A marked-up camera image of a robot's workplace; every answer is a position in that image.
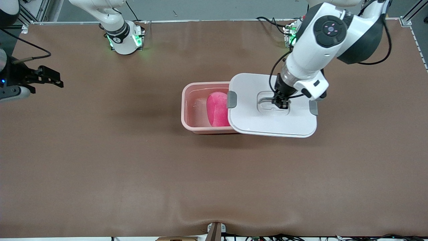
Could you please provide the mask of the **white box lid grey clips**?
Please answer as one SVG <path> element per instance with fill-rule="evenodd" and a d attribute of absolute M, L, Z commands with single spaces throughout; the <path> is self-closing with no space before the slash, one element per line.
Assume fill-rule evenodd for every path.
<path fill-rule="evenodd" d="M 243 134 L 306 138 L 317 128 L 318 103 L 305 96 L 291 99 L 288 109 L 272 104 L 269 75 L 240 73 L 229 83 L 228 120 Z"/>

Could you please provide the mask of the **pink plush toy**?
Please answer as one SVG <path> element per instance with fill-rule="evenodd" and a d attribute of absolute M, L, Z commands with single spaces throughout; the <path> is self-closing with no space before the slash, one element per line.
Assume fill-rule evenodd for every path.
<path fill-rule="evenodd" d="M 206 101 L 208 122 L 214 128 L 228 127 L 227 94 L 223 92 L 211 93 Z"/>

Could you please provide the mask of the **brown table mat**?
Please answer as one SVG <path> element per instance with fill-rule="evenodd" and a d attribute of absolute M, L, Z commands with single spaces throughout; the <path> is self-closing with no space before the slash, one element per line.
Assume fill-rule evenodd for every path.
<path fill-rule="evenodd" d="M 153 23 L 121 56 L 95 25 L 32 25 L 29 62 L 64 88 L 0 104 L 0 238 L 197 235 L 428 236 L 428 72 L 390 20 L 375 66 L 333 61 L 308 138 L 199 135 L 184 87 L 268 74 L 285 53 L 258 21 Z"/>

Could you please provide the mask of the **aluminium frame structure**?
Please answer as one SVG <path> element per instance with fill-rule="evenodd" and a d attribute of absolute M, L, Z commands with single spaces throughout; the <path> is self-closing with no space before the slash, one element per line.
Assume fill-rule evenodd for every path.
<path fill-rule="evenodd" d="M 0 28 L 29 26 L 52 19 L 63 0 L 0 0 Z"/>

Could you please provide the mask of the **aluminium profile beam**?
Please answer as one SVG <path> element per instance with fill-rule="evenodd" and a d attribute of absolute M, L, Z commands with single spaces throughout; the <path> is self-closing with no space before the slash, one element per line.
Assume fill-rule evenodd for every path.
<path fill-rule="evenodd" d="M 428 7 L 428 0 L 417 0 L 416 3 L 407 12 L 405 12 L 403 16 L 400 16 L 400 18 L 404 22 L 408 22 L 425 7 Z"/>

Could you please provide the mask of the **metal clamp bracket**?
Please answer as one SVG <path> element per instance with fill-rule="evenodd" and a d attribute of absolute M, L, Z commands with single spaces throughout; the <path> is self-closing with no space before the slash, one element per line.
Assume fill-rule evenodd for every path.
<path fill-rule="evenodd" d="M 224 241 L 223 234 L 226 232 L 226 225 L 219 222 L 208 224 L 208 234 L 205 241 Z"/>

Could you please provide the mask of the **pink plastic box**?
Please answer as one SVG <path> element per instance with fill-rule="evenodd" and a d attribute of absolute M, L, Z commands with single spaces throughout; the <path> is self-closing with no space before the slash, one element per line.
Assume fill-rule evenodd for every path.
<path fill-rule="evenodd" d="M 213 127 L 208 120 L 206 102 L 211 93 L 229 91 L 228 81 L 195 82 L 182 91 L 181 122 L 196 134 L 237 133 L 232 127 Z"/>

